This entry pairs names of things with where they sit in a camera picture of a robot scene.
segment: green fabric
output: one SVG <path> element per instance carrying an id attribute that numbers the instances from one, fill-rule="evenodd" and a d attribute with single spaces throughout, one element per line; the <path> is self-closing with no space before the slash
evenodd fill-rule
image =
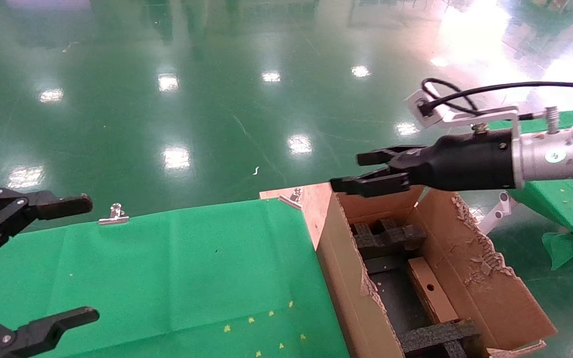
<path id="1" fill-rule="evenodd" d="M 573 258 L 573 235 L 559 233 L 543 234 L 543 246 L 552 258 L 552 270 L 559 269 Z"/>
<path id="2" fill-rule="evenodd" d="M 493 122 L 492 129 L 508 128 L 509 122 Z M 562 112 L 560 127 L 573 126 L 573 111 Z M 521 131 L 539 132 L 546 130 L 544 120 L 522 122 Z M 557 222 L 573 233 L 573 180 L 530 181 L 522 190 L 509 190 L 510 195 L 519 202 L 532 208 L 544 217 Z M 573 258 L 572 235 L 549 234 L 543 237 L 543 243 L 552 258 L 552 269 L 557 269 Z"/>
<path id="3" fill-rule="evenodd" d="M 1 323 L 80 306 L 100 320 L 42 358 L 348 357 L 302 213 L 275 199 L 36 231 L 0 249 Z"/>

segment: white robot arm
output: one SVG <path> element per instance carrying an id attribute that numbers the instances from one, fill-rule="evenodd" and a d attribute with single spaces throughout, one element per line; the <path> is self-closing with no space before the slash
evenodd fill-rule
<path id="1" fill-rule="evenodd" d="M 412 115 L 425 128 L 432 125 L 471 125 L 475 136 L 480 136 L 487 134 L 487 123 L 511 120 L 512 135 L 509 146 L 512 152 L 514 187 L 521 188 L 524 181 L 531 180 L 573 179 L 573 127 L 559 129 L 559 111 L 556 107 L 548 107 L 545 111 L 532 114 L 532 118 L 547 120 L 547 131 L 521 134 L 517 106 L 493 108 L 484 111 L 482 115 L 474 115 L 454 112 L 442 104 L 424 115 L 421 107 L 437 99 L 430 95 L 437 93 L 431 84 L 425 86 L 428 92 L 416 91 L 406 100 Z"/>

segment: wooden block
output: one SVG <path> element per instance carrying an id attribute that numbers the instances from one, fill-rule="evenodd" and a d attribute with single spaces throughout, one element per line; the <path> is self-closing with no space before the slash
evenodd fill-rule
<path id="1" fill-rule="evenodd" d="M 450 300 L 448 300 L 425 259 L 410 259 L 408 260 L 408 267 L 412 285 L 414 285 L 421 304 L 423 304 L 423 309 L 426 310 L 432 323 L 438 324 L 457 319 L 455 309 L 452 308 Z"/>

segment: robotic arm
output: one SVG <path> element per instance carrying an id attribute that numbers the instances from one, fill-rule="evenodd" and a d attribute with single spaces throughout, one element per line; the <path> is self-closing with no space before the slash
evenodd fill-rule
<path id="1" fill-rule="evenodd" d="M 56 197 L 47 190 L 20 193 L 0 188 L 0 247 L 34 220 L 68 217 L 92 208 L 92 200 L 85 194 Z M 14 331 L 0 324 L 0 358 L 28 358 L 51 351 L 67 330 L 95 322 L 98 317 L 97 310 L 81 307 L 33 320 Z"/>
<path id="2" fill-rule="evenodd" d="M 427 106 L 439 98 L 430 84 L 424 84 L 406 102 L 425 128 L 471 125 L 473 132 L 442 136 L 432 147 L 396 146 L 358 154 L 360 166 L 385 164 L 386 168 L 359 177 L 332 179 L 333 190 L 370 197 L 409 190 L 411 185 L 460 191 L 521 188 L 525 181 L 573 179 L 573 127 L 559 129 L 556 107 L 519 115 L 517 106 L 479 114 L 454 112 L 445 103 Z M 519 120 L 535 118 L 545 118 L 548 130 L 521 134 Z M 494 120 L 511 120 L 512 128 L 489 131 L 487 123 Z"/>

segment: cardboard flap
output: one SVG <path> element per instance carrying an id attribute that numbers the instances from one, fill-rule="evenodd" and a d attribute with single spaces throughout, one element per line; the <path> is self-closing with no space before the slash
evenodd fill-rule
<path id="1" fill-rule="evenodd" d="M 351 356 L 403 358 L 336 195 L 330 197 L 317 254 Z"/>
<path id="2" fill-rule="evenodd" d="M 457 315 L 475 321 L 488 347 L 509 351 L 556 333 L 457 193 L 430 190 L 409 221 L 423 224 L 424 258 Z"/>
<path id="3" fill-rule="evenodd" d="M 337 197 L 344 208 L 346 220 L 349 223 L 364 221 L 372 222 L 380 218 L 391 216 L 391 213 L 410 211 L 417 203 L 423 192 L 423 186 L 412 186 L 407 192 L 392 193 L 377 197 L 361 197 L 359 195 L 346 195 L 338 193 Z"/>

